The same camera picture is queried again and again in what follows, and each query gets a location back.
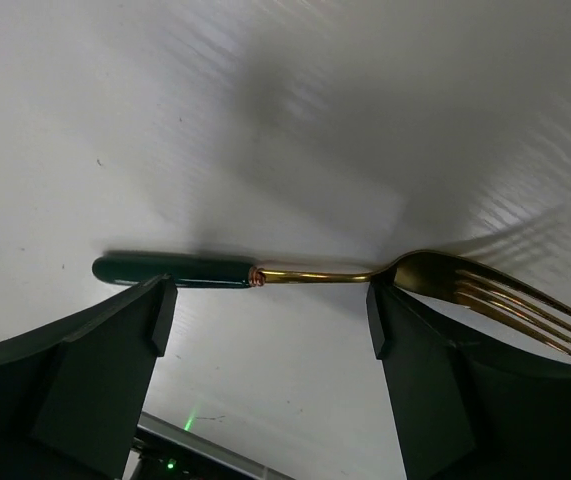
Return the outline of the gold fork green handle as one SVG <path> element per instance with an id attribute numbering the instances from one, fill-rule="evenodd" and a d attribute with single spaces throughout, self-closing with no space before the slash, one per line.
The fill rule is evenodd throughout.
<path id="1" fill-rule="evenodd" d="M 195 254 L 111 252 L 97 258 L 101 282 L 134 285 L 169 275 L 182 288 L 250 289 L 270 284 L 356 284 L 374 279 L 463 306 L 571 356 L 571 307 L 531 285 L 475 260 L 435 250 L 405 253 L 363 273 L 279 270 L 237 258 Z"/>

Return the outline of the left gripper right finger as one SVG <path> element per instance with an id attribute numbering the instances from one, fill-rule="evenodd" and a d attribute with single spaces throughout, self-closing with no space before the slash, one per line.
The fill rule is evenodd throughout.
<path id="1" fill-rule="evenodd" d="M 571 365 L 371 283 L 367 314 L 410 479 L 571 479 Z"/>

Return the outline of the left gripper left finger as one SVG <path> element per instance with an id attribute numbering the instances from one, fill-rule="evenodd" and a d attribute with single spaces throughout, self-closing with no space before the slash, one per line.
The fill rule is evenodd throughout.
<path id="1" fill-rule="evenodd" d="M 0 479 L 117 479 L 177 289 L 157 276 L 0 342 Z"/>

